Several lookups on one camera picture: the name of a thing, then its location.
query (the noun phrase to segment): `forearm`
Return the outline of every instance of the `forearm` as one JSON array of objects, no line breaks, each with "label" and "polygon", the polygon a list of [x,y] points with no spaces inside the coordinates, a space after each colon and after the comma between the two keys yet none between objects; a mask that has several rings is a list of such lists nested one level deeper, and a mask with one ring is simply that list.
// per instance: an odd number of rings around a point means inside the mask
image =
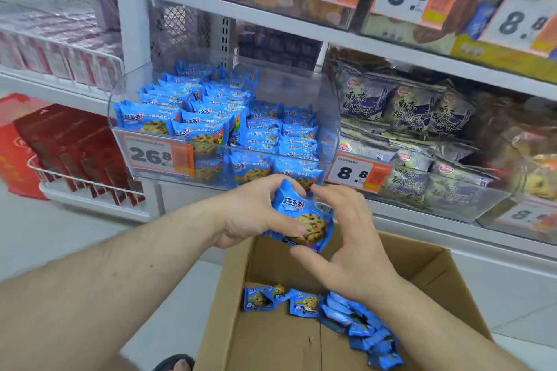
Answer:
[{"label": "forearm", "polygon": [[425,370],[529,370],[402,278],[367,304]]},{"label": "forearm", "polygon": [[156,311],[218,224],[191,205],[0,283],[0,369],[97,371]]}]

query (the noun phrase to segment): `white tile floor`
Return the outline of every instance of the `white tile floor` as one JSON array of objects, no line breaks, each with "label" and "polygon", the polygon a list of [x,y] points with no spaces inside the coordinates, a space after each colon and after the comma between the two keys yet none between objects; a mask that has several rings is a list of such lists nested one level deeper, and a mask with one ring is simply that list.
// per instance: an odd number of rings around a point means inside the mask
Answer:
[{"label": "white tile floor", "polygon": [[[1,183],[0,217],[0,281],[135,226],[53,202],[23,199],[8,193]],[[143,371],[176,353],[195,356],[219,273],[220,266],[197,262],[122,353]],[[502,335],[493,337],[535,371],[555,370],[557,349]]]}]

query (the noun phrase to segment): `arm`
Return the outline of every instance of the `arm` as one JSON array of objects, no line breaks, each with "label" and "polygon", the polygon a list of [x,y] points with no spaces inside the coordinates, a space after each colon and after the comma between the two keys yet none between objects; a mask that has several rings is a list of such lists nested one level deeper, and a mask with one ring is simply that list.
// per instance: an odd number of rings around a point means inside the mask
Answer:
[{"label": "arm", "polygon": [[361,194],[342,186],[314,185],[312,191],[335,209],[344,245],[331,262],[303,246],[291,254],[327,288],[376,313],[421,368],[530,369],[397,274]]},{"label": "arm", "polygon": [[285,178],[183,207],[0,283],[0,369],[100,370],[207,248],[228,248],[269,228],[304,234],[304,224],[271,207]]}]

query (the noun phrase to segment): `red bag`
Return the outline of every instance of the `red bag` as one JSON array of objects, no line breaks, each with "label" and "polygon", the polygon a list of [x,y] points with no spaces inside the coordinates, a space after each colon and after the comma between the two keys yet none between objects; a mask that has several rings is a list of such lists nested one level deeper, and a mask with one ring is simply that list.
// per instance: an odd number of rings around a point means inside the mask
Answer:
[{"label": "red bag", "polygon": [[8,191],[14,194],[47,199],[38,188],[40,179],[27,167],[35,153],[19,136],[12,122],[49,104],[22,94],[10,94],[0,99],[0,177]]}]

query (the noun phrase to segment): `cardboard box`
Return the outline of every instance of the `cardboard box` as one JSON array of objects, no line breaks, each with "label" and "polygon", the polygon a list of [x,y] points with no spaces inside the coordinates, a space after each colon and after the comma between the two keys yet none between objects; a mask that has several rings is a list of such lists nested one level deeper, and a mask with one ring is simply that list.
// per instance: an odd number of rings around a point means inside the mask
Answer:
[{"label": "cardboard box", "polygon": [[[470,291],[448,249],[381,233],[397,272],[435,302],[491,340]],[[338,228],[324,249],[331,258],[342,246]],[[289,302],[275,311],[243,312],[243,288],[282,283],[287,288],[325,294],[327,290],[289,255],[289,247],[269,237],[250,239],[230,249],[225,259],[196,371],[371,370],[363,352],[350,349],[348,337],[316,319],[290,316]],[[406,352],[400,371],[421,368]]]}]

